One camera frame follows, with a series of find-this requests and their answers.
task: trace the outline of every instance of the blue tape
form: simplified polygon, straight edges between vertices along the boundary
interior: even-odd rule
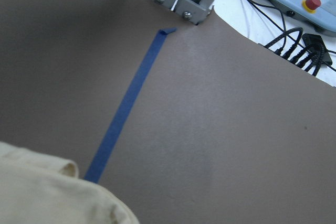
[[[90,167],[85,174],[85,180],[94,183],[99,181],[142,85],[144,84],[156,57],[159,54],[167,35],[174,31],[176,31],[176,28],[162,29],[157,32],[156,37],[149,47],[147,54],[143,58],[116,114],[114,115],[105,137],[103,138]]]

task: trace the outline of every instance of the white surface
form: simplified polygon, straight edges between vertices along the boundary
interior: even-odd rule
[[[271,5],[268,0],[254,0],[261,4]],[[281,16],[278,11],[261,8],[270,18],[272,18],[280,27],[282,27]],[[239,33],[249,38],[250,40],[261,43],[263,45],[269,43],[275,37],[281,34],[280,30],[275,27],[269,20],[267,20],[262,14],[255,10],[246,0],[215,0],[214,10],[226,23],[235,28]],[[287,29],[293,27],[302,27],[304,33],[319,34],[310,24],[300,22],[298,20],[285,16]],[[329,50],[336,50],[336,38],[322,35],[324,44]],[[271,49],[275,50],[282,45],[282,41],[275,44]],[[289,49],[292,45],[292,40],[287,39],[286,49]],[[336,62],[336,56],[330,54],[333,62]],[[325,65],[321,66],[321,69],[317,75],[317,78],[328,83],[329,85],[336,87],[336,72],[329,69]]]

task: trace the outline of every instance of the red button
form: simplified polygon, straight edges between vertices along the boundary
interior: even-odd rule
[[[306,6],[311,10],[316,10],[321,6],[320,0],[306,0]]]

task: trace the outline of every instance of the emergency stop button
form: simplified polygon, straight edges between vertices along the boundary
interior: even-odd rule
[[[302,5],[305,10],[309,13],[316,12],[316,9],[321,6],[320,0],[304,0],[302,1]]]

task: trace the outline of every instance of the blue tape strip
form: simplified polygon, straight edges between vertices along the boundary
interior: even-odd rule
[[[176,31],[176,28],[162,29],[157,32],[156,37],[149,47],[147,54],[143,58],[116,114],[114,115],[105,137],[103,138],[95,157],[85,174],[85,180],[94,183],[99,181],[142,85],[145,82],[157,55],[159,54],[167,35],[174,31]]]

